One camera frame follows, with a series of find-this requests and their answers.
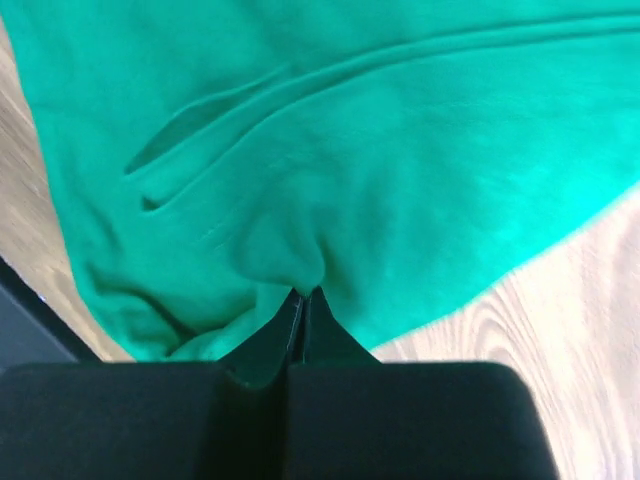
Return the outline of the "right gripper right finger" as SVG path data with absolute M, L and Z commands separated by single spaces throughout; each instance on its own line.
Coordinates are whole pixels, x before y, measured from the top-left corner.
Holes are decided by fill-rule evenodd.
M 383 363 L 304 302 L 287 372 L 289 479 L 555 479 L 530 389 L 488 361 Z

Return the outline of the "green t-shirt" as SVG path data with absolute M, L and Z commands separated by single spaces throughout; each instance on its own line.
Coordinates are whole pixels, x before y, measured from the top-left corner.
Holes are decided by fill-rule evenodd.
M 5 1 L 77 290 L 142 361 L 291 290 L 373 348 L 639 179 L 635 1 Z

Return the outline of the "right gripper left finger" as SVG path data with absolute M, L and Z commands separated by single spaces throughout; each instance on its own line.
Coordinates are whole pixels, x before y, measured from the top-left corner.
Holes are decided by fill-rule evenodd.
M 5 479 L 277 479 L 302 302 L 217 361 L 59 363 L 1 378 Z

